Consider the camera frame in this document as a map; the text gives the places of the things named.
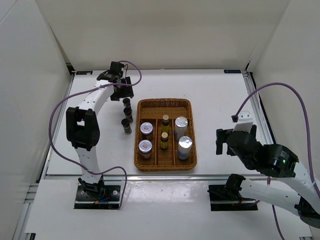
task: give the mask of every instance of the white panel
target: white panel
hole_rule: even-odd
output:
[[[43,165],[49,113],[70,78],[34,0],[18,0],[0,22],[0,73],[0,239],[11,239]]]
[[[320,1],[292,0],[265,53],[254,70],[258,86],[284,82],[301,95],[307,108],[313,168],[320,177]],[[307,166],[303,112],[296,96],[282,86],[261,92],[275,138]]]
[[[260,55],[289,0],[37,0],[77,70],[240,68]]]
[[[1,0],[0,1],[0,22],[9,12],[10,8],[15,4],[16,0]]]
[[[76,75],[71,93],[78,93],[93,88],[101,71],[93,75]],[[137,81],[136,70],[128,71],[132,82]],[[100,140],[96,147],[100,169],[106,170],[114,166],[122,166],[129,175],[229,175],[258,174],[247,170],[236,156],[228,156],[224,145],[223,155],[216,155],[216,130],[232,129],[235,124],[231,115],[236,114],[243,100],[248,96],[241,73],[225,74],[223,70],[144,70],[142,81],[133,87],[134,98],[131,100],[134,122],[131,124],[132,134],[125,135],[121,120],[125,117],[123,104],[108,101],[98,114]],[[68,100],[66,108],[75,107],[85,99],[86,95],[76,96]],[[189,171],[178,172],[140,172],[134,165],[134,145],[136,132],[137,104],[149,98],[182,98],[188,99],[192,105],[194,133],[197,152],[197,166]],[[244,110],[251,112],[256,123],[251,103]],[[257,139],[262,141],[260,130]],[[56,139],[56,148],[65,156],[79,161],[78,155],[66,137],[66,116]],[[49,175],[81,175],[79,166],[67,162],[53,153],[47,171]],[[119,169],[107,174],[123,174]]]
[[[36,240],[280,239],[267,203],[259,203],[258,211],[210,211],[207,181],[129,182],[121,210],[73,209],[76,190],[76,180],[42,180],[26,233],[36,233]],[[311,236],[298,216],[277,207],[276,212],[285,239]]]

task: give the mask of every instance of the white table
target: white table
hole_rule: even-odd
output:
[[[75,75],[70,94],[91,89],[97,76],[102,71],[93,71],[92,75]],[[131,81],[138,80],[138,72],[129,70]],[[124,118],[123,104],[108,101],[98,114],[100,140],[97,144],[97,157],[101,170],[114,166],[122,166],[128,175],[175,175],[175,176],[206,176],[257,175],[256,171],[247,170],[236,157],[224,154],[216,155],[216,129],[230,129],[235,126],[231,115],[234,115],[248,90],[241,73],[225,74],[223,70],[143,70],[142,81],[133,87],[134,98],[131,100],[134,122],[131,124],[132,134],[125,135],[121,120]],[[86,95],[76,96],[68,100],[66,108],[76,107]],[[196,138],[197,166],[189,171],[177,172],[140,172],[134,165],[134,142],[136,129],[137,103],[149,98],[183,98],[192,105],[194,131]],[[256,123],[251,102],[243,110],[250,111]],[[257,130],[257,140],[265,143],[261,137],[261,129]],[[66,138],[66,116],[63,114],[58,129],[56,148],[65,156],[79,161],[76,151]],[[81,175],[80,167],[67,162],[53,153],[49,159],[47,175],[70,176]],[[110,175],[122,175],[121,170],[109,172]]]
[[[35,240],[280,240],[271,205],[210,211],[207,181],[129,181],[120,210],[73,209],[77,184],[42,180],[25,232],[36,233]],[[285,239],[312,236],[299,217],[276,212]]]

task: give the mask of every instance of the wicker basket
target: wicker basket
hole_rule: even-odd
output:
[[[160,148],[161,126],[163,115],[169,116],[169,146]],[[177,117],[186,117],[188,127],[186,135],[192,139],[193,145],[186,160],[177,157],[178,142],[174,138],[174,125]],[[152,157],[143,159],[138,145],[142,140],[140,125],[149,122],[153,125]],[[134,165],[142,172],[190,170],[197,165],[196,138],[190,101],[177,98],[144,99],[139,101],[136,115],[134,144]]]

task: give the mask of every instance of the white wall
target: white wall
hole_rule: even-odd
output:
[[[43,166],[49,116],[70,75],[35,1],[0,2],[0,239],[8,240]]]
[[[257,62],[290,0],[36,0],[76,70]]]
[[[319,12],[318,0],[291,0],[253,71],[258,86],[283,82],[293,86],[302,96],[309,116],[313,167],[318,178],[320,177]],[[284,87],[272,86],[262,90],[261,98],[276,141],[289,147],[308,166],[305,122],[296,96]]]

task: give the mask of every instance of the white bottle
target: white bottle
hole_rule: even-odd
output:
[[[186,160],[192,148],[192,139],[188,136],[180,138],[178,143],[177,157],[180,160]]]
[[[188,120],[184,116],[179,116],[174,122],[174,139],[179,141],[187,133]]]

